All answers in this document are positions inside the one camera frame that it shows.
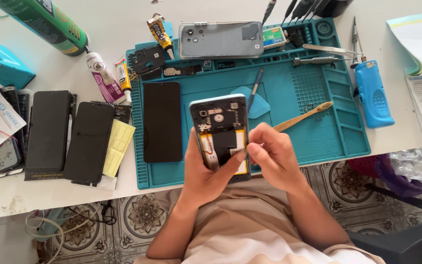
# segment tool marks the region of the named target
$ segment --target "beige shirt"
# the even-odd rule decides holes
[[[183,262],[139,257],[135,264],[385,264],[353,246],[320,252],[304,243],[291,223],[285,192],[265,179],[229,187],[198,211]]]

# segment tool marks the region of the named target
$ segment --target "wooden toothbrush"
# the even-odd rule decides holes
[[[290,128],[291,126],[295,125],[297,122],[301,121],[302,119],[304,119],[306,117],[310,117],[311,115],[313,115],[315,113],[319,113],[319,112],[327,110],[332,105],[333,105],[332,101],[322,103],[319,106],[317,106],[314,110],[307,112],[307,113],[303,114],[302,116],[294,117],[293,119],[290,119],[290,120],[287,120],[283,123],[280,123],[279,125],[277,125],[273,128],[276,129],[276,131],[281,132],[285,129]]]

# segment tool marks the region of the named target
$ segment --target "hand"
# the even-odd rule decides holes
[[[246,157],[247,151],[243,149],[234,154],[219,171],[211,171],[203,163],[196,142],[195,128],[192,128],[185,153],[185,182],[177,203],[196,210],[201,205],[213,201],[221,195]]]
[[[249,142],[247,151],[252,163],[260,165],[263,177],[273,187],[291,193],[307,184],[289,135],[261,123],[250,131]]]

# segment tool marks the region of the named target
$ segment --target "chair leg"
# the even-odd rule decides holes
[[[391,198],[397,199],[397,200],[402,201],[402,202],[409,203],[409,204],[411,204],[411,205],[413,205],[415,207],[418,207],[418,208],[421,208],[422,209],[422,200],[421,199],[414,198],[414,197],[401,197],[401,196],[396,195],[394,192],[389,191],[389,190],[386,190],[386,189],[383,189],[383,188],[380,188],[380,187],[378,187],[377,185],[375,185],[373,183],[368,183],[365,186],[368,189],[372,189],[372,190],[374,190],[374,191],[376,191],[378,193],[381,193],[383,195],[390,196]]]

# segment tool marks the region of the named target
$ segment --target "black phone screen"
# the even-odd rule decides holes
[[[81,102],[76,115],[63,177],[86,183],[98,183],[107,153],[115,107]]]
[[[69,91],[44,91],[34,94],[27,171],[63,170],[72,97]]]
[[[181,161],[180,84],[146,83],[143,89],[144,162]]]

